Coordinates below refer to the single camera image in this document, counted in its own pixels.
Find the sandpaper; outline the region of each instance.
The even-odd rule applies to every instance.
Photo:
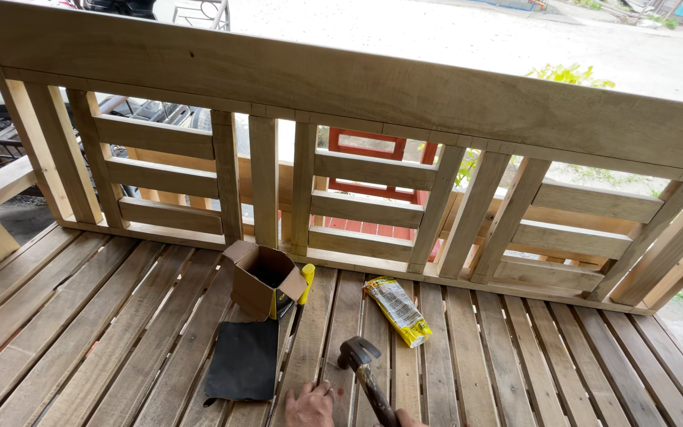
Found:
[[[278,321],[224,321],[204,393],[231,401],[271,401],[278,353]]]

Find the claw hammer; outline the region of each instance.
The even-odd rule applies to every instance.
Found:
[[[373,374],[370,372],[368,364],[372,360],[367,351],[377,359],[381,357],[379,349],[368,342],[362,336],[353,336],[339,346],[339,357],[336,361],[339,368],[352,368],[357,376],[357,382],[362,386],[365,395],[368,396],[370,405],[374,408],[375,417],[384,427],[400,427],[397,416],[392,411],[386,395],[381,391],[375,382]]]

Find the green plant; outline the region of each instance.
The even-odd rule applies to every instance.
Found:
[[[590,65],[585,72],[578,71],[580,67],[581,66],[575,62],[571,64],[570,67],[564,67],[562,64],[553,67],[552,65],[547,64],[540,70],[532,68],[526,76],[528,77],[533,74],[534,77],[542,80],[559,81],[562,83],[578,84],[589,87],[615,87],[615,83],[610,80],[592,78],[593,65]]]

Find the hand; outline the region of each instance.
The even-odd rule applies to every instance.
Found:
[[[415,419],[413,419],[410,414],[400,408],[394,412],[397,414],[397,419],[399,420],[400,427],[429,427],[428,425],[423,424],[422,422],[418,422]]]
[[[334,405],[334,389],[328,380],[315,387],[313,383],[302,385],[299,398],[294,398],[294,390],[286,393],[287,427],[334,427],[331,412]]]

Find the yellow handle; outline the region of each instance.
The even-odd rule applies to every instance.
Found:
[[[306,264],[304,267],[302,267],[302,277],[304,277],[305,282],[308,282],[308,287],[304,288],[302,296],[300,296],[299,300],[297,301],[299,306],[304,306],[304,304],[308,301],[309,287],[313,286],[313,278],[315,277],[315,266],[312,264]]]

